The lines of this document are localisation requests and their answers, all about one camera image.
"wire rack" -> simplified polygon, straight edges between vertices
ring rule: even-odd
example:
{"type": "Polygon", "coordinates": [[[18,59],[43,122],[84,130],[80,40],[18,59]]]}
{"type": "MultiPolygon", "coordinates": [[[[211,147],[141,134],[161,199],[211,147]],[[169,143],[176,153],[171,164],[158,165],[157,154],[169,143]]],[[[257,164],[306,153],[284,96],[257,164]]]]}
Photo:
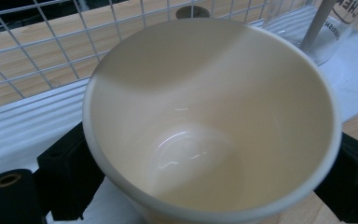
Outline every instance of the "wire rack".
{"type": "Polygon", "coordinates": [[[212,18],[262,23],[269,5],[269,0],[13,2],[17,5],[0,5],[0,106],[89,77],[111,48],[148,26],[177,20],[179,8],[194,13],[203,7],[212,18]]]}

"black object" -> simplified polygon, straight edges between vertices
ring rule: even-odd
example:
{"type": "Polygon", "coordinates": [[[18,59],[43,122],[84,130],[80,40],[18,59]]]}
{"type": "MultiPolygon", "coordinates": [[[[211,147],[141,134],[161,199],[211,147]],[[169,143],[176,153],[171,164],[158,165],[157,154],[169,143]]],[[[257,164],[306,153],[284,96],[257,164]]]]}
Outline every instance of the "black object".
{"type": "Polygon", "coordinates": [[[341,221],[358,223],[358,141],[342,134],[337,160],[315,193],[341,221]]]}
{"type": "MultiPolygon", "coordinates": [[[[82,218],[104,178],[90,155],[82,123],[37,160],[39,169],[33,175],[26,170],[0,175],[0,223],[45,223],[49,211],[55,220],[82,218]],[[21,188],[8,187],[15,183],[21,188]]],[[[315,192],[340,220],[358,223],[357,140],[342,135],[337,160],[315,192]]]]}
{"type": "Polygon", "coordinates": [[[33,174],[12,170],[0,174],[0,224],[45,224],[33,174]]]}
{"type": "Polygon", "coordinates": [[[104,174],[92,158],[79,123],[37,158],[39,169],[0,174],[0,224],[44,224],[83,219],[104,174]]]}
{"type": "Polygon", "coordinates": [[[210,18],[211,14],[204,7],[187,6],[179,8],[175,13],[176,19],[210,18]]]}
{"type": "Polygon", "coordinates": [[[83,219],[83,212],[103,182],[79,123],[38,158],[36,185],[45,212],[54,220],[83,219]]]}

